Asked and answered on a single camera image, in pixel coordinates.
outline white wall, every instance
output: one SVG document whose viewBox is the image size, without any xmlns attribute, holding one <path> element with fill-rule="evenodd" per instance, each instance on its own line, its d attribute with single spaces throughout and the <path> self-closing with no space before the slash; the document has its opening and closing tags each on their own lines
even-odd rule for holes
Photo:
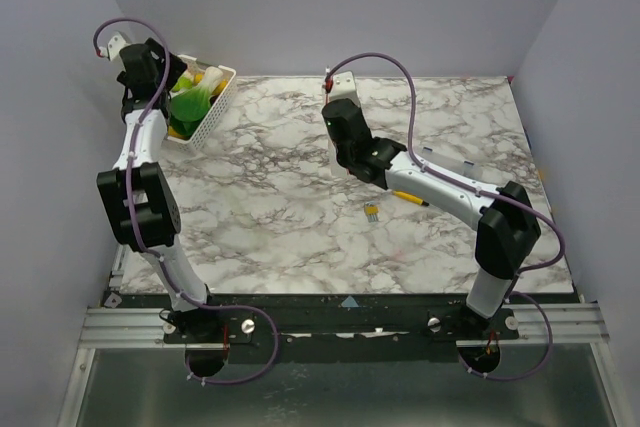
<svg viewBox="0 0 640 427">
<path fill-rule="evenodd" d="M 318 74 L 378 50 L 415 75 L 511 75 L 556 0 L 117 0 L 171 48 L 242 74 Z M 398 72 L 382 61 L 359 73 Z"/>
<path fill-rule="evenodd" d="M 559 0 L 513 88 L 579 289 L 640 419 L 640 0 Z"/>
<path fill-rule="evenodd" d="M 55 425 L 115 242 L 95 186 L 123 127 L 91 36 L 114 0 L 0 0 L 0 425 Z"/>
</svg>

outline plastic basket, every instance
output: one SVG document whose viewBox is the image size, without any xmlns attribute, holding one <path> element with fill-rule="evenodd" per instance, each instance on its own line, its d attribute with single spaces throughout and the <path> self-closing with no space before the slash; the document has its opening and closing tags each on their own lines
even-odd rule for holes
<svg viewBox="0 0 640 427">
<path fill-rule="evenodd" d="M 198 63 L 195 57 L 188 55 L 180 55 L 179 57 L 186 62 L 189 71 L 192 73 L 204 72 L 207 67 L 206 64 Z M 204 119 L 202 119 L 202 122 L 200 122 L 200 125 L 193 135 L 188 140 L 177 139 L 168 135 L 164 142 L 168 147 L 180 150 L 189 155 L 197 154 L 202 149 L 209 135 L 211 135 L 213 129 L 218 125 L 218 122 L 220 122 L 222 114 L 226 112 L 233 102 L 233 99 L 238 93 L 236 71 L 224 65 L 219 65 L 218 68 L 224 72 L 224 80 L 227 81 L 224 90 L 211 106 L 211 109 L 209 109 Z"/>
</svg>

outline marble tabletop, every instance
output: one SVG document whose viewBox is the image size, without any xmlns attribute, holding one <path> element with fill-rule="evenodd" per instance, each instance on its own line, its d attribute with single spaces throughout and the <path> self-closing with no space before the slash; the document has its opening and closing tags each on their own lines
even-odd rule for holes
<svg viewBox="0 0 640 427">
<path fill-rule="evenodd" d="M 239 93 L 195 158 L 163 148 L 182 212 L 181 241 L 197 274 L 220 293 L 466 293 L 475 233 L 354 179 L 331 176 L 319 78 L 240 78 Z M 549 215 L 505 78 L 416 79 L 415 146 L 482 166 L 485 182 L 523 184 Z M 406 144 L 409 90 L 400 79 L 357 79 L 374 135 Z M 363 204 L 379 203 L 379 222 Z M 555 255 L 545 225 L 531 264 Z M 164 288 L 125 252 L 123 293 Z M 525 292 L 572 292 L 563 262 L 526 273 Z"/>
</svg>

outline yellow object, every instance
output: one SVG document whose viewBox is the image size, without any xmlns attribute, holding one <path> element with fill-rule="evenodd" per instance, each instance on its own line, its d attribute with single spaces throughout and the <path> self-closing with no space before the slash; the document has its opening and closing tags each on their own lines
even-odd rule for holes
<svg viewBox="0 0 640 427">
<path fill-rule="evenodd" d="M 216 95 L 220 95 L 222 93 L 222 91 L 224 90 L 224 88 L 227 86 L 229 82 L 226 80 L 223 80 L 222 82 L 220 82 L 218 84 L 218 87 L 216 87 L 213 92 L 211 93 L 211 97 L 215 97 Z"/>
<path fill-rule="evenodd" d="M 168 134 L 171 137 L 175 137 L 176 139 L 182 139 L 182 140 L 187 140 L 187 137 L 185 137 L 184 135 L 180 135 L 179 133 L 177 133 L 173 127 L 169 126 L 169 130 L 168 130 Z"/>
<path fill-rule="evenodd" d="M 416 197 L 415 195 L 407 194 L 405 192 L 398 192 L 394 190 L 393 195 L 395 195 L 396 197 L 400 197 L 401 199 L 408 200 L 409 202 L 413 202 L 414 204 L 424 205 L 424 206 L 429 205 L 427 202 Z"/>
<path fill-rule="evenodd" d="M 379 212 L 378 206 L 371 203 L 366 203 L 364 206 L 364 213 L 367 215 L 376 215 Z"/>
</svg>

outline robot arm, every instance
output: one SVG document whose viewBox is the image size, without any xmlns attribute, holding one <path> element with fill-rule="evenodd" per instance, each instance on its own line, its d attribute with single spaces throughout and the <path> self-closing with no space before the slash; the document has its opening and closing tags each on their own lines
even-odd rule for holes
<svg viewBox="0 0 640 427">
<path fill-rule="evenodd" d="M 340 75 L 353 79 L 350 73 Z M 468 185 L 470 192 L 422 171 L 404 145 L 371 135 L 362 110 L 354 102 L 354 84 L 350 81 L 338 84 L 343 87 L 329 93 L 329 102 L 322 109 L 337 163 L 363 182 L 414 195 L 478 232 L 475 258 L 480 271 L 466 306 L 481 318 L 490 319 L 540 237 L 540 227 L 533 215 L 474 192 L 496 192 L 531 206 L 525 189 L 515 182 L 499 188 L 429 164 L 437 172 Z"/>
<path fill-rule="evenodd" d="M 145 44 L 129 45 L 122 34 L 116 34 L 109 42 L 108 56 L 112 61 L 122 61 L 124 71 L 118 81 L 125 87 L 122 118 L 127 126 L 122 152 L 113 169 L 98 174 L 97 184 L 111 228 L 116 240 L 140 252 L 133 232 L 129 209 L 126 204 L 125 169 L 130 156 L 131 136 L 139 122 L 144 106 L 157 89 L 163 59 L 161 47 L 149 39 Z M 132 188 L 136 199 L 136 214 L 142 239 L 164 257 L 164 263 L 178 291 L 191 299 L 206 303 L 208 289 L 196 275 L 180 244 L 180 212 L 169 189 L 167 180 L 158 164 L 160 147 L 167 135 L 168 90 L 186 69 L 175 56 L 171 57 L 171 75 L 165 92 L 144 118 L 133 150 Z M 171 297 L 174 312 L 187 312 L 196 307 L 179 297 L 167 282 L 156 256 L 140 252 L 160 277 Z"/>
</svg>

